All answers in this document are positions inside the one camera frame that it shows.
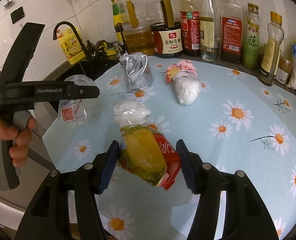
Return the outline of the person's left hand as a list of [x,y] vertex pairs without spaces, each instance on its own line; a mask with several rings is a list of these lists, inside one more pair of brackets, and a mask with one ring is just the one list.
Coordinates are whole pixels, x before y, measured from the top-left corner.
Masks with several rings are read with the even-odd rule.
[[13,126],[9,126],[0,119],[0,140],[14,141],[14,145],[9,149],[9,156],[12,158],[14,167],[22,167],[27,161],[29,143],[32,139],[32,129],[37,122],[30,117],[27,128],[19,131]]

